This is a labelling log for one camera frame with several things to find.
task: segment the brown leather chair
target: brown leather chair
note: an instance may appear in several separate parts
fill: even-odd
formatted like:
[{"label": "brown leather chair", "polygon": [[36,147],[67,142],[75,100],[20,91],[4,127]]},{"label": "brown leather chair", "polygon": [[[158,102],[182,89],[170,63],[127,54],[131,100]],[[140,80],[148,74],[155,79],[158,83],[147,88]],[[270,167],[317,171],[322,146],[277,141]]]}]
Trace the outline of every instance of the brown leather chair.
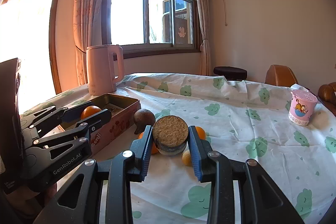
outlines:
[{"label": "brown leather chair", "polygon": [[336,116],[336,82],[329,85],[322,85],[319,88],[318,97],[326,108],[328,108]]},{"label": "brown leather chair", "polygon": [[265,84],[291,87],[298,84],[293,71],[282,65],[271,65],[266,73]]}]

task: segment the stool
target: stool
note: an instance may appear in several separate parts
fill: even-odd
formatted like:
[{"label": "stool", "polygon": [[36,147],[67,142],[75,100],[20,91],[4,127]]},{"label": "stool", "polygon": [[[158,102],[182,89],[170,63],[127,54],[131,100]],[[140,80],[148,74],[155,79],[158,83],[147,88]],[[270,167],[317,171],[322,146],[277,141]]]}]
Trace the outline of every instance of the stool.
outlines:
[{"label": "stool", "polygon": [[247,71],[234,67],[215,67],[213,73],[224,76],[227,80],[245,80],[247,78]]}]

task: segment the kettle handle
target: kettle handle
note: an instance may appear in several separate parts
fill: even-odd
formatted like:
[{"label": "kettle handle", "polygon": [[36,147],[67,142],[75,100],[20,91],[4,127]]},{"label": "kettle handle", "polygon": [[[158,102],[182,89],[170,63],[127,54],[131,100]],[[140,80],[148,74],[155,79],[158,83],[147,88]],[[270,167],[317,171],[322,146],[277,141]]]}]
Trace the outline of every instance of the kettle handle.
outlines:
[{"label": "kettle handle", "polygon": [[[121,82],[125,77],[125,69],[124,69],[124,55],[123,55],[123,49],[119,45],[110,45],[108,47],[109,49],[109,56],[111,56],[111,62],[110,62],[110,73],[113,78],[111,79],[112,83],[115,84],[117,82]],[[118,60],[118,77],[114,78],[114,64],[113,64],[113,53],[117,54],[117,60]]]}]

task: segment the orange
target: orange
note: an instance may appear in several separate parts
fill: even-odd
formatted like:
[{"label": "orange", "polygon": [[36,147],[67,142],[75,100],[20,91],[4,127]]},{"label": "orange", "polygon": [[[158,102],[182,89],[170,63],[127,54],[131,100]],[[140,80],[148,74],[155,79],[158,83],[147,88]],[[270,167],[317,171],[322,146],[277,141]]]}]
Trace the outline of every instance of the orange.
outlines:
[{"label": "orange", "polygon": [[193,166],[193,163],[191,162],[191,155],[190,155],[189,150],[186,150],[183,152],[182,162],[184,163],[185,166]]},{"label": "orange", "polygon": [[97,106],[88,106],[83,110],[81,114],[81,120],[90,117],[91,115],[96,114],[99,111],[101,111],[101,109]]},{"label": "orange", "polygon": [[[143,136],[143,132],[139,134],[138,139],[141,139],[142,136]],[[156,148],[155,143],[153,143],[153,146],[152,146],[152,153],[151,153],[151,154],[156,154],[157,152],[159,152],[159,151],[158,151],[158,149]]]},{"label": "orange", "polygon": [[196,131],[198,133],[199,138],[202,139],[202,140],[205,140],[206,134],[205,134],[204,129],[201,128],[201,127],[196,127]]}]

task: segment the electric kettle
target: electric kettle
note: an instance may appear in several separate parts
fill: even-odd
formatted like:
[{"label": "electric kettle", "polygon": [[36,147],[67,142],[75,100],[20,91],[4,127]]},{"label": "electric kettle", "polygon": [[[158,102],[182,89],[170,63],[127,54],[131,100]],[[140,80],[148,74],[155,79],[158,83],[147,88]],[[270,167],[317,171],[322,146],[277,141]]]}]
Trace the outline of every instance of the electric kettle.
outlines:
[{"label": "electric kettle", "polygon": [[[113,54],[117,54],[119,73],[114,74]],[[86,49],[86,67],[91,95],[102,95],[117,90],[116,83],[124,79],[123,49],[119,45],[97,45]]]}]

